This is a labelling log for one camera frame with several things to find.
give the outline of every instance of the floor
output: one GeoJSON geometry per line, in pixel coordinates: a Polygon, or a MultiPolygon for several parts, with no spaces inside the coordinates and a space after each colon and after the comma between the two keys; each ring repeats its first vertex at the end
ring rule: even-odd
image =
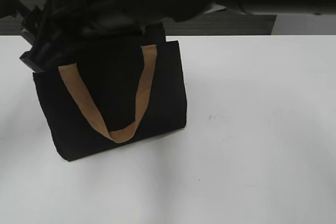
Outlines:
{"type": "MultiPolygon", "coordinates": [[[[43,6],[45,0],[21,0],[28,7],[43,6]]],[[[167,35],[270,35],[275,16],[240,15],[220,12],[203,15],[184,23],[165,20],[167,35]]],[[[0,35],[19,35],[20,19],[0,19],[0,35]]]]}

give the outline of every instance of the table surface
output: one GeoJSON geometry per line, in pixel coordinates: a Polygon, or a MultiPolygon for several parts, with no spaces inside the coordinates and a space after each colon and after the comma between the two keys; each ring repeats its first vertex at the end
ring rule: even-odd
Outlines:
{"type": "Polygon", "coordinates": [[[336,36],[169,39],[187,128],[68,163],[0,37],[0,223],[336,223],[336,36]]]}

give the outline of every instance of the black machine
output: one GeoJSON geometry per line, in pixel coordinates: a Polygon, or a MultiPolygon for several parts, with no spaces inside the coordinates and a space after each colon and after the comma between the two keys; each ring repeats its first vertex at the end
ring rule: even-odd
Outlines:
{"type": "Polygon", "coordinates": [[[0,0],[0,18],[19,12],[22,36],[32,44],[21,60],[35,72],[67,62],[68,55],[113,37],[140,34],[170,17],[176,22],[231,9],[249,14],[336,14],[336,0],[46,0],[29,10],[19,0],[0,0]]]}

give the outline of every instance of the tan strap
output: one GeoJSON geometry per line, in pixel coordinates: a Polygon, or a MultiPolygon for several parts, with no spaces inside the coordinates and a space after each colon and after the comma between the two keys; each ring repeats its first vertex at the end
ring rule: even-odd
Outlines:
{"type": "Polygon", "coordinates": [[[142,52],[144,69],[136,93],[135,121],[126,128],[113,132],[108,131],[100,111],[78,72],[77,64],[58,68],[65,86],[91,127],[116,143],[124,143],[134,137],[148,108],[158,53],[156,45],[142,47],[142,52]]]}

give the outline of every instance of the black fabric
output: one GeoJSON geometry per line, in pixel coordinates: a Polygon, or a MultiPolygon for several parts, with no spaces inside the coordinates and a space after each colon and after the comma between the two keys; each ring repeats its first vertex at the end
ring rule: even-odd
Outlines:
{"type": "MultiPolygon", "coordinates": [[[[178,42],[162,42],[157,44],[157,49],[148,109],[135,137],[123,144],[105,138],[89,125],[58,70],[34,74],[52,139],[64,159],[73,161],[185,127],[187,102],[178,42]]],[[[118,50],[105,48],[100,53],[93,62],[90,57],[83,56],[78,62],[79,73],[108,130],[120,130],[134,121],[135,95],[143,70],[142,50],[138,46],[118,50]]]]}

